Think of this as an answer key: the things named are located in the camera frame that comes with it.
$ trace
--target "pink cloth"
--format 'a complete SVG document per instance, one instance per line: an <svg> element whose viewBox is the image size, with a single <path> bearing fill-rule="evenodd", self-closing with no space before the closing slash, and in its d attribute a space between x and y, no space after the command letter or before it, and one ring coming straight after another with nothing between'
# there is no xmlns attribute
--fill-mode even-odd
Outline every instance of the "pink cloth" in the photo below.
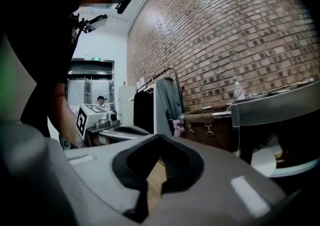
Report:
<svg viewBox="0 0 320 226"><path fill-rule="evenodd" d="M184 130L185 130L182 121L181 120L173 120L172 123L173 123L173 127L175 130L173 135L175 137L182 137Z"/></svg>

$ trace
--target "hanger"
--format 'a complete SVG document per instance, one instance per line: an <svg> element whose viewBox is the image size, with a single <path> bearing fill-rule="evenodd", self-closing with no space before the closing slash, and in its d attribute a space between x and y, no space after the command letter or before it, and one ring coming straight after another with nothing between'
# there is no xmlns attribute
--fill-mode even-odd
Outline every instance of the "hanger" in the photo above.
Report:
<svg viewBox="0 0 320 226"><path fill-rule="evenodd" d="M152 84L148 85L143 91L148 93L153 93L153 91L149 91L155 87L154 78L152 77Z"/></svg>

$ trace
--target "plastic bottle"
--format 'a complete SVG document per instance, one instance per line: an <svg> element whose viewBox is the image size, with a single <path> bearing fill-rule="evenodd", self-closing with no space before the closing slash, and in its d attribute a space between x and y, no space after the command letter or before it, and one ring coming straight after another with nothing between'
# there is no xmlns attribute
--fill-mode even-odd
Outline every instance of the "plastic bottle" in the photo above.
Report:
<svg viewBox="0 0 320 226"><path fill-rule="evenodd" d="M243 88L239 85L239 82L235 82L235 91L234 91L234 97L236 100L243 100L245 98L245 91Z"/></svg>

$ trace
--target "hanging clothes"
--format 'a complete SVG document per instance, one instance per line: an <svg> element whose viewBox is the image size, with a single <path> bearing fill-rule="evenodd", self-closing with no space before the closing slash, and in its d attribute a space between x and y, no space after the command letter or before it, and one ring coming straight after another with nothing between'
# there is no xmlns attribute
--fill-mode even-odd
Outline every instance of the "hanging clothes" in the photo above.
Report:
<svg viewBox="0 0 320 226"><path fill-rule="evenodd" d="M140 91L134 96L133 125L153 134L154 94Z"/></svg>
<svg viewBox="0 0 320 226"><path fill-rule="evenodd" d="M156 82L155 92L157 134L172 136L175 130L172 121L182 113L178 88L171 78L164 77Z"/></svg>
<svg viewBox="0 0 320 226"><path fill-rule="evenodd" d="M183 137L184 136L184 123L181 120L172 120L172 124L174 127L174 136L175 137Z"/></svg>

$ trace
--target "brown leather bag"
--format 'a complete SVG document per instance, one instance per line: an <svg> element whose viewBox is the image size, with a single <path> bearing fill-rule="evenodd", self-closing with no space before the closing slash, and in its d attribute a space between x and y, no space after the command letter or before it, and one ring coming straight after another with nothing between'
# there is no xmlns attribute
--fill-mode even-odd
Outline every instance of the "brown leather bag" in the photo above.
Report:
<svg viewBox="0 0 320 226"><path fill-rule="evenodd" d="M213 118L213 113L226 110L224 107L186 112L183 115L185 138L205 145L230 151L232 119Z"/></svg>

